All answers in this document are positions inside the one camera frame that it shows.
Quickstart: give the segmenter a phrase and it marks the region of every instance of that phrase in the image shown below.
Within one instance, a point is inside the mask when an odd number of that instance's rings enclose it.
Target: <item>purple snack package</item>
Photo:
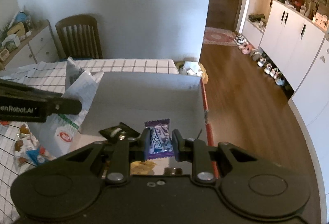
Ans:
[[[145,122],[151,130],[149,159],[175,156],[169,135],[169,119]]]

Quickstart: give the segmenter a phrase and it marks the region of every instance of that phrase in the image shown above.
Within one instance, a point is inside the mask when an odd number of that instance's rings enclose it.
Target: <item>checkered tablecloth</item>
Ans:
[[[175,64],[168,59],[99,59],[76,62],[86,71],[95,72],[150,72],[179,74]],[[0,72],[0,78],[57,93],[65,90],[66,62],[28,65],[16,70]],[[23,172],[33,168],[33,164],[25,163],[17,167],[14,162],[13,147],[18,139],[17,133],[22,123],[12,122],[0,125],[0,223],[9,224],[19,215],[10,197],[10,186],[14,179]]]

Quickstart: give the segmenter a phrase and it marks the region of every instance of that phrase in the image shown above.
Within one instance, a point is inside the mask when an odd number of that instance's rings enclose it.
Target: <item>chair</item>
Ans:
[[[97,21],[89,15],[76,15],[56,23],[66,57],[102,59]]]

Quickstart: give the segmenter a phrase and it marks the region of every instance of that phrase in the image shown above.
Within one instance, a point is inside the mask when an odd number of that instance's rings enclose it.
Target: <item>door handle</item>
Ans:
[[[287,13],[286,19],[285,19],[285,25],[287,24],[289,13]]]
[[[283,19],[285,18],[285,13],[286,13],[286,11],[283,11],[282,18],[281,18],[281,24],[282,24]]]
[[[301,35],[301,38],[300,39],[303,39],[305,30],[306,30],[306,25],[304,25],[304,27],[303,27],[302,33],[300,34]]]

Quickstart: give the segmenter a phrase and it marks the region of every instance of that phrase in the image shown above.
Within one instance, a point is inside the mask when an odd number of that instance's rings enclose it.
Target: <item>doormat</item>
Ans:
[[[237,46],[235,43],[236,35],[234,32],[221,29],[221,28],[208,28],[205,29],[205,34],[203,37],[204,44],[218,44],[225,46]]]

